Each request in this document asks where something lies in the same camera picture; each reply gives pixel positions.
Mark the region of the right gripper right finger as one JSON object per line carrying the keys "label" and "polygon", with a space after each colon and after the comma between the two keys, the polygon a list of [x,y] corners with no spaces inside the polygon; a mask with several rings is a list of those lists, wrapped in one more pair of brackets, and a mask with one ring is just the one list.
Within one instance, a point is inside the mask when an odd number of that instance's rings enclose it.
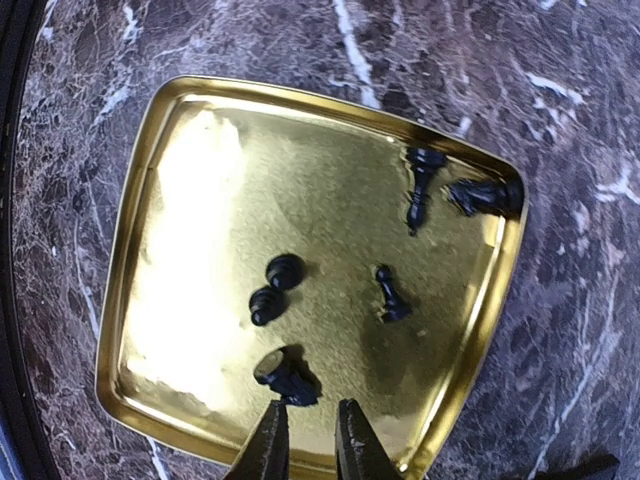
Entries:
{"label": "right gripper right finger", "polygon": [[343,399],[338,404],[335,447],[338,479],[400,478],[355,399]]}

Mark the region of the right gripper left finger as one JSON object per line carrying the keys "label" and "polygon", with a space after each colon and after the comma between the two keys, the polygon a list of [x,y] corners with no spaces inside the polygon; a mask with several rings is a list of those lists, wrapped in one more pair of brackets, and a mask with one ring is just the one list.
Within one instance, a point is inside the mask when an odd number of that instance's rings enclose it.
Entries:
{"label": "right gripper left finger", "polygon": [[287,406],[272,400],[224,479],[287,480],[289,452]]}

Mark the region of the gold square tray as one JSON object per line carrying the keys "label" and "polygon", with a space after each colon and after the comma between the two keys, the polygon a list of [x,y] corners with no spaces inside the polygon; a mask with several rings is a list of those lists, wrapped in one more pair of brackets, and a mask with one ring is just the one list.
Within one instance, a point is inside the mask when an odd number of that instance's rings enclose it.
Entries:
{"label": "gold square tray", "polygon": [[334,479],[338,409],[376,477],[425,476],[481,368],[528,208],[505,160],[302,90],[180,76],[150,101],[119,206],[95,390],[116,421],[245,466],[276,375],[293,479]]}

